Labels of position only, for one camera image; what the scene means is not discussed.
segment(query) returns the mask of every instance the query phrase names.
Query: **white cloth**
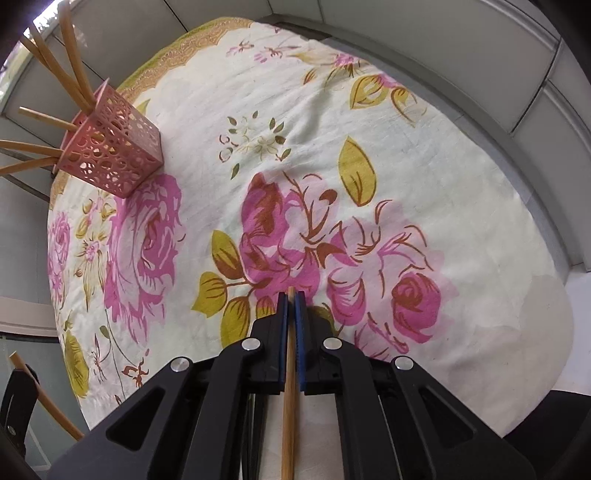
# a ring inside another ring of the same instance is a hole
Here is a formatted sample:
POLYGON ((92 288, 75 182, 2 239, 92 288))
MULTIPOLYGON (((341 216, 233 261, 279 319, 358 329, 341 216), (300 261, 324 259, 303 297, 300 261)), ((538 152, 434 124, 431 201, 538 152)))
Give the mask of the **white cloth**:
MULTIPOLYGON (((173 357, 244 337, 291 284, 341 338, 408 353, 499 434, 555 383, 572 318, 535 223, 490 157, 395 79, 252 23, 134 105, 160 129, 164 171, 128 200, 70 178, 49 216, 91 427, 173 357)), ((333 400, 303 404, 300 477, 338 478, 333 400)), ((276 478, 280 447, 265 445, 276 478)))

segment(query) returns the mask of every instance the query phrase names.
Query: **floral tablecloth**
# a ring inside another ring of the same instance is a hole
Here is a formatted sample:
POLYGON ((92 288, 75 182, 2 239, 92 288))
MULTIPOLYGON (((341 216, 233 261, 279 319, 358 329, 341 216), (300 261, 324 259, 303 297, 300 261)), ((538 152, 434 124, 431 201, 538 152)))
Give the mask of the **floral tablecloth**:
MULTIPOLYGON (((60 173, 48 219, 57 328, 90 427, 171 358, 244 338, 291 285, 336 335, 411 355, 500 434, 552 387, 572 318, 529 212, 396 79, 221 18, 119 91, 160 129, 164 168, 126 200, 60 173)), ((304 400, 302 428, 330 424, 338 451, 330 402, 304 400)), ((332 441, 302 435, 311 452, 332 441)))

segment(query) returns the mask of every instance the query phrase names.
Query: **wooden rod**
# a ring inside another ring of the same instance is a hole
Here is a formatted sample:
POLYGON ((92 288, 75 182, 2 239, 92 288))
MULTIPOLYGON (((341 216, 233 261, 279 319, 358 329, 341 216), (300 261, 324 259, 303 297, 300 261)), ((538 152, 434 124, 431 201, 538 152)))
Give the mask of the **wooden rod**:
MULTIPOLYGON (((6 155, 7 157, 15 158, 16 160, 20 160, 20 161, 35 160, 34 157, 29 157, 28 155, 25 155, 24 153, 16 152, 14 150, 7 150, 6 148, 2 148, 2 147, 0 147, 0 153, 3 155, 6 155)), ((42 167, 42 168, 43 168, 43 170, 51 171, 51 167, 42 167)))
POLYGON ((39 51, 37 46, 31 40, 29 40, 25 35, 22 35, 21 36, 21 43, 28 51, 30 51, 33 54, 33 56, 37 60, 39 60, 41 62, 41 64, 46 69, 49 70, 49 66, 47 65, 47 62, 45 61, 45 58, 43 58, 43 55, 41 55, 41 52, 39 51))
POLYGON ((63 150, 59 148, 46 147, 45 145, 35 145, 25 142, 13 142, 12 140, 0 140, 0 148, 12 148, 22 152, 39 153, 49 157, 61 157, 63 150))
POLYGON ((31 170, 32 168, 47 167, 49 165, 55 165, 59 158, 55 157, 43 157, 36 158, 35 160, 22 161, 20 163, 13 163, 6 167, 0 168, 0 177, 11 173, 18 173, 20 171, 31 170))
POLYGON ((80 92, 76 81, 70 77, 63 68, 61 68, 61 65, 53 56, 53 53, 51 53, 51 50, 46 45, 41 34, 39 33, 39 30, 37 30, 37 27, 34 24, 30 24, 29 30, 31 31, 33 40, 35 40, 35 45, 39 49, 41 55, 43 55, 43 58, 45 58, 49 70, 53 75, 56 76, 57 80, 65 88, 68 95, 70 95, 72 100, 75 101, 76 105, 80 107, 80 110, 82 110, 86 115, 90 115, 93 111, 93 107, 91 107, 84 99, 84 96, 80 92))
MULTIPOLYGON (((290 309, 293 312, 296 289, 287 290, 290 309)), ((285 392, 283 395, 283 431, 281 442, 281 480, 293 480, 296 451, 296 324, 295 319, 288 317, 287 327, 287 358, 285 362, 285 392)))
POLYGON ((75 132, 76 130, 78 130, 78 127, 71 122, 66 122, 65 120, 61 120, 51 115, 47 115, 46 113, 36 112, 35 110, 31 110, 30 108, 26 108, 23 106, 20 106, 18 108, 18 113, 30 116, 31 118, 34 118, 35 120, 39 120, 41 122, 54 125, 55 127, 64 128, 66 130, 69 130, 70 132, 75 132))
MULTIPOLYGON (((14 352, 10 356, 10 360, 16 368, 18 368, 19 370, 23 370, 25 373, 30 375, 33 379, 35 378, 35 377, 33 377, 31 371, 28 369, 27 365, 25 364, 25 362, 22 360, 22 358, 20 357, 20 355, 18 353, 14 352)), ((47 410, 48 414, 51 415, 55 419, 55 421, 58 422, 61 425, 61 427, 72 436, 72 438, 74 438, 76 440, 80 440, 84 436, 84 434, 80 430, 78 430, 76 425, 74 425, 68 419, 68 417, 66 417, 61 412, 61 410, 59 408, 57 408, 57 405, 51 401, 51 399, 47 396, 45 391, 41 388, 41 385, 39 385, 39 383, 35 382, 35 386, 37 387, 37 394, 38 394, 39 402, 47 410)))
POLYGON ((80 86, 82 96, 92 107, 96 105, 95 94, 90 87, 90 82, 86 76, 82 59, 80 58, 80 50, 78 50, 78 43, 76 43, 76 36, 74 35, 74 27, 72 26, 72 15, 70 13, 70 0, 63 0, 57 5, 57 16, 60 19, 61 35, 64 38, 64 45, 74 70, 76 80, 80 86))

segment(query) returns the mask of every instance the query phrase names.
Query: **perforated container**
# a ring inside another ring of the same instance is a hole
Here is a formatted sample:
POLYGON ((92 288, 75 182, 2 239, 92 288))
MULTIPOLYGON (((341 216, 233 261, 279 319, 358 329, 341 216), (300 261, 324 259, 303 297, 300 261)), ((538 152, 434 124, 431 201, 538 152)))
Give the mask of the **perforated container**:
POLYGON ((66 132, 57 168, 121 198, 164 164, 160 131, 108 84, 95 92, 95 110, 79 112, 66 132))

